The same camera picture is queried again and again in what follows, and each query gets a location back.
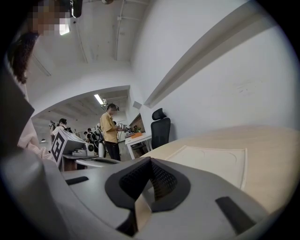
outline person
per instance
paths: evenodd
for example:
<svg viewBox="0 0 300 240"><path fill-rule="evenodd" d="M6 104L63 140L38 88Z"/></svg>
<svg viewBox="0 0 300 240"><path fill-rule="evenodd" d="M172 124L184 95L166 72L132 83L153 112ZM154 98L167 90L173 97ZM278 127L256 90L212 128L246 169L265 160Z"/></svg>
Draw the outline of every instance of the person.
<svg viewBox="0 0 300 240"><path fill-rule="evenodd" d="M51 136L56 136L58 131L61 129L61 130L65 130L67 132L70 132L70 128L67 127L67 120L64 119L64 118L61 118L60 121L59 121L59 126L56 127L55 129L53 129L54 126L52 125L51 128L50 128L50 135Z"/></svg>
<svg viewBox="0 0 300 240"><path fill-rule="evenodd" d="M100 118L101 130L104 133L104 141L107 151L112 159L121 161L120 159L120 149L118 144L118 131L123 131L122 129L115 126L112 116L117 112L117 106L115 104L109 104L107 106L107 111Z"/></svg>
<svg viewBox="0 0 300 240"><path fill-rule="evenodd" d="M90 127L88 128L87 138L88 138L88 143L94 144L94 152L98 152L99 141L97 139L97 136L92 132Z"/></svg>
<svg viewBox="0 0 300 240"><path fill-rule="evenodd" d="M43 35L44 32L53 29L55 24L59 24L60 18L64 18L67 11L68 6L58 0L49 0L35 6L19 31L19 36L16 36L15 42L7 51L4 59L5 65L27 101L26 74L34 45L39 35ZM17 145L23 149L31 150L42 159L55 161L45 147L39 146L37 133L31 119L24 127Z"/></svg>
<svg viewBox="0 0 300 240"><path fill-rule="evenodd" d="M88 132L85 131L84 133L84 140L88 143L89 139L88 139Z"/></svg>

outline fluorescent light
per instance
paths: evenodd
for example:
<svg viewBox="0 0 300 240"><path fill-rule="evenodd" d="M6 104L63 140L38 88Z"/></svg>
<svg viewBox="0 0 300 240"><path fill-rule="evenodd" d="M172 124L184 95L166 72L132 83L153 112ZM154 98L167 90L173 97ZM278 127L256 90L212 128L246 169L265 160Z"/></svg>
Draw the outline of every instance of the fluorescent light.
<svg viewBox="0 0 300 240"><path fill-rule="evenodd" d="M64 35L70 32L70 28L68 24L60 24L60 35Z"/></svg>
<svg viewBox="0 0 300 240"><path fill-rule="evenodd" d="M104 104L103 101L101 100L101 98L99 97L98 94L94 95L94 97L98 100L98 102L99 102L101 105Z"/></svg>

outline black mesh office chair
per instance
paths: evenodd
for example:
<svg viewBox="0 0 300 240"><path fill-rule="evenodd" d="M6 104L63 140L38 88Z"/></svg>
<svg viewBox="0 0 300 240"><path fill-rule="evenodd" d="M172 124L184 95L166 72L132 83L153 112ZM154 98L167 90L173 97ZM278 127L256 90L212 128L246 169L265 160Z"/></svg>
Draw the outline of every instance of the black mesh office chair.
<svg viewBox="0 0 300 240"><path fill-rule="evenodd" d="M152 114L152 119L155 122L151 123L151 145L152 149L155 149L169 142L171 121L163 113L162 108Z"/></svg>

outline headrest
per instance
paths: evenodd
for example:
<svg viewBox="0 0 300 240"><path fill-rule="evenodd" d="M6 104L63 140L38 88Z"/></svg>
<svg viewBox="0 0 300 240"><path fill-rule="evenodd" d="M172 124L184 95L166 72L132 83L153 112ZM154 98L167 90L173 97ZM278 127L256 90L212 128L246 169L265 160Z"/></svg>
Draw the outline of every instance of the headrest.
<svg viewBox="0 0 300 240"><path fill-rule="evenodd" d="M152 114L152 119L153 120L160 120L160 119L163 119L165 118L167 115L165 115L163 113L163 109L160 108L160 109L157 109L153 114Z"/></svg>

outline ceiling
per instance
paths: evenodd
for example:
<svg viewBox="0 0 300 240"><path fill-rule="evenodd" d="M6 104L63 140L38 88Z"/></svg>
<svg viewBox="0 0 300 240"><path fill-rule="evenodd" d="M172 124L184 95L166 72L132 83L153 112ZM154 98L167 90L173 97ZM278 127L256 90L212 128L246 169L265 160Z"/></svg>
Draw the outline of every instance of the ceiling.
<svg viewBox="0 0 300 240"><path fill-rule="evenodd" d="M37 134L48 134L50 120L58 123L61 118L67 119L67 125L78 132L94 127L107 108L107 106L100 105L94 94L96 93L94 92L90 96L55 106L53 109L42 112L37 118L33 118L32 122ZM106 99L108 104L116 104L120 109L120 113L125 112L128 90L98 94L101 99Z"/></svg>
<svg viewBox="0 0 300 240"><path fill-rule="evenodd" d="M108 5L100 0L83 0L82 15L70 19L69 33L61 36L55 30L38 38L27 71L31 84L67 65L107 59L130 61L149 1L124 0L122 9L123 0Z"/></svg>

